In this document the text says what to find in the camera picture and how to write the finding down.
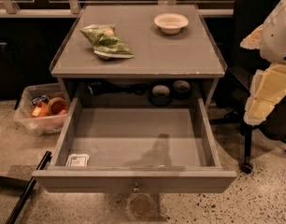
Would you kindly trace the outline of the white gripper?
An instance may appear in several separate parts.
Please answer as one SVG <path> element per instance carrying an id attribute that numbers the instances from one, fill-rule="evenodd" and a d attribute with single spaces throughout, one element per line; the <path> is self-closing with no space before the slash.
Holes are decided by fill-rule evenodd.
<path id="1" fill-rule="evenodd" d="M 260 49 L 261 57 L 272 64 L 257 70 L 252 78 L 244 121 L 259 125 L 286 96 L 286 0 L 280 0 L 265 19 L 241 42 L 243 49 Z"/>

